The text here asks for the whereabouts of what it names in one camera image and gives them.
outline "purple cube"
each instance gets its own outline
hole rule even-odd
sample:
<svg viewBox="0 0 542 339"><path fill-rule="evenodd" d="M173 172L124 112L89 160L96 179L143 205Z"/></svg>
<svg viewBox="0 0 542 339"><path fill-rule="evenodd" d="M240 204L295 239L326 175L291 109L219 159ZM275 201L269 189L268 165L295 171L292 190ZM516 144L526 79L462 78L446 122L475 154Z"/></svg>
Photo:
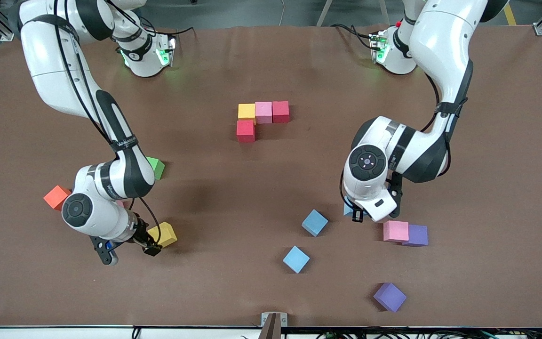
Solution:
<svg viewBox="0 0 542 339"><path fill-rule="evenodd" d="M396 312L399 310L400 305L405 302L407 296L393 283L387 282L374 294L374 299L381 303L385 309Z"/></svg>
<svg viewBox="0 0 542 339"><path fill-rule="evenodd" d="M409 240L403 241L401 244L412 247L428 246L428 228L409 224Z"/></svg>

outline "block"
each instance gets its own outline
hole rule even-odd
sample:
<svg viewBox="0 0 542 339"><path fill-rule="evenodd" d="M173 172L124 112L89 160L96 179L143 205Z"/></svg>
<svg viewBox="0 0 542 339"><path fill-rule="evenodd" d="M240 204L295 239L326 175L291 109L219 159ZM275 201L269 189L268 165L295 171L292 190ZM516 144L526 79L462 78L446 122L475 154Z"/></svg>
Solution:
<svg viewBox="0 0 542 339"><path fill-rule="evenodd" d="M390 220L384 223L384 241L403 242L409 240L409 223Z"/></svg>
<svg viewBox="0 0 542 339"><path fill-rule="evenodd" d="M252 120L256 124L255 111L255 104L239 104L237 106L237 120Z"/></svg>
<svg viewBox="0 0 542 339"><path fill-rule="evenodd" d="M407 296L393 283L387 282L374 294L374 299L381 303L385 309L396 312L399 310L400 305L405 302Z"/></svg>
<svg viewBox="0 0 542 339"><path fill-rule="evenodd" d="M238 120L235 136L239 142L254 142L254 122L252 120Z"/></svg>
<svg viewBox="0 0 542 339"><path fill-rule="evenodd" d="M346 203L344 204L344 215L352 216L352 208L349 208Z"/></svg>
<svg viewBox="0 0 542 339"><path fill-rule="evenodd" d="M294 246L284 258L284 264L288 265L294 272L300 273L310 258L301 249Z"/></svg>
<svg viewBox="0 0 542 339"><path fill-rule="evenodd" d="M271 124L273 122L273 104L271 101L255 102L254 115L257 124Z"/></svg>
<svg viewBox="0 0 542 339"><path fill-rule="evenodd" d="M409 225L409 240L401 244L412 247L428 246L428 228L422 225Z"/></svg>
<svg viewBox="0 0 542 339"><path fill-rule="evenodd" d="M290 122L290 105L287 101L273 102L273 123Z"/></svg>
<svg viewBox="0 0 542 339"><path fill-rule="evenodd" d="M62 186L56 186L43 197L43 200L54 210L62 210L62 205L71 191Z"/></svg>
<svg viewBox="0 0 542 339"><path fill-rule="evenodd" d="M164 163L155 157L146 157L154 170L154 176L156 180L162 178L162 171L164 171Z"/></svg>
<svg viewBox="0 0 542 339"><path fill-rule="evenodd" d="M312 234L312 236L318 236L325 225L327 225L327 219L316 210L312 210L305 221L303 221L304 229Z"/></svg>
<svg viewBox="0 0 542 339"><path fill-rule="evenodd" d="M158 227L154 226L151 229L148 230L148 233L154 238L154 241L158 240ZM177 236L175 235L175 232L173 231L173 227L170 225L170 223L167 223L164 221L163 223L160 223L160 242L159 245L161 245L163 248L167 247L168 245L171 245L173 242L177 241Z"/></svg>

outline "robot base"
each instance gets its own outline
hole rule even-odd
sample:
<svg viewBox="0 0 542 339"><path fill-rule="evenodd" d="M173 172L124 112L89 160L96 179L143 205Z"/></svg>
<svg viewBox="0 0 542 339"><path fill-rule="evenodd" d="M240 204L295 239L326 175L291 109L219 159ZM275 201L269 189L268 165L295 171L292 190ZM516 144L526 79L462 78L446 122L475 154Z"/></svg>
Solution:
<svg viewBox="0 0 542 339"><path fill-rule="evenodd" d="M371 50L372 60L390 73L407 74L413 71L416 64L412 58L403 56L403 52L394 45L393 36L396 29L396 26L390 26L387 30L378 32L378 36L370 36L371 45L381 48L380 51Z"/></svg>

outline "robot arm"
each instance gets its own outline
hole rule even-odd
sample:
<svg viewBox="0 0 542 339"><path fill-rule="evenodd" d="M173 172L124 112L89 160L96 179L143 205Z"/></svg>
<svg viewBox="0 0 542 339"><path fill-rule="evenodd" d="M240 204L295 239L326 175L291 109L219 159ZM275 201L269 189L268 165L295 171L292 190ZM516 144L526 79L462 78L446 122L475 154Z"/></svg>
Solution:
<svg viewBox="0 0 542 339"><path fill-rule="evenodd" d="M135 5L129 0L120 7ZM114 35L123 50L136 55L126 64L135 74L149 76L168 64L161 62L156 50L168 48L164 43L168 37L127 24L115 6L103 0L28 0L17 5L17 13L24 56L41 99L60 112L89 118L116 155L112 161L78 171L73 193L62 207L64 221L90 235L96 247L95 240L99 247L108 247L100 251L104 264L116 263L109 250L113 243L136 242L145 253L156 255L160 246L146 232L148 225L115 203L147 195L155 180L152 167L118 103L95 83L80 42ZM129 15L138 22L130 11Z"/></svg>
<svg viewBox="0 0 542 339"><path fill-rule="evenodd" d="M409 52L440 89L434 124L423 133L378 116L361 126L344 165L344 189L357 214L353 220L361 221L361 210L374 221L397 210L399 193L384 184L388 170L393 178L397 173L420 183L448 168L449 142L473 71L468 45L485 6L486 0L429 0L423 7L411 32Z"/></svg>

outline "pink cube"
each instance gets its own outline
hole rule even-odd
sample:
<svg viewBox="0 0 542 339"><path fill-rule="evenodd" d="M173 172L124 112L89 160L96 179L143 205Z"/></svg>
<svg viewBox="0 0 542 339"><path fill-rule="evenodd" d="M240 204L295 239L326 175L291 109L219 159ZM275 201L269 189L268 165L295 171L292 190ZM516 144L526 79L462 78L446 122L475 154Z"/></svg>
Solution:
<svg viewBox="0 0 542 339"><path fill-rule="evenodd" d="M254 121L238 120L235 135L239 142L254 142Z"/></svg>
<svg viewBox="0 0 542 339"><path fill-rule="evenodd" d="M254 103L254 115L256 116L257 124L273 123L273 104L271 101L257 101Z"/></svg>
<svg viewBox="0 0 542 339"><path fill-rule="evenodd" d="M290 122L290 105L287 101L273 102L273 123Z"/></svg>
<svg viewBox="0 0 542 339"><path fill-rule="evenodd" d="M384 241L409 241L409 223L406 221L386 221L384 223Z"/></svg>

